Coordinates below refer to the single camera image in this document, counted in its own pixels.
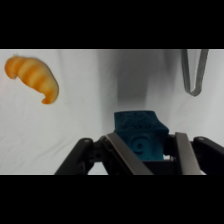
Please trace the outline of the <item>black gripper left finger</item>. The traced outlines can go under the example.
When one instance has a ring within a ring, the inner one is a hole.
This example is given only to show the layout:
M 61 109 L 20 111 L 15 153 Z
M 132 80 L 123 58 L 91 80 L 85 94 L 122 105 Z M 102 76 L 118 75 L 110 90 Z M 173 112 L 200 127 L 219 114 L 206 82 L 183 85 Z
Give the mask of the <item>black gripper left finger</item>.
M 153 174 L 116 133 L 104 135 L 97 141 L 81 138 L 55 174 L 87 175 L 95 163 L 102 163 L 109 175 Z

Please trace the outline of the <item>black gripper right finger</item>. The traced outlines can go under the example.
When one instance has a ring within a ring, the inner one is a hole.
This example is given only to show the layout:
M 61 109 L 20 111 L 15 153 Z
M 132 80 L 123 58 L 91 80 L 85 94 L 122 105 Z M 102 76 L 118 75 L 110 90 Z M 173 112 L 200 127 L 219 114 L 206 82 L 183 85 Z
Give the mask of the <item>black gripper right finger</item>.
M 224 147 L 198 136 L 192 141 L 186 133 L 169 135 L 164 153 L 171 156 L 181 175 L 224 175 Z

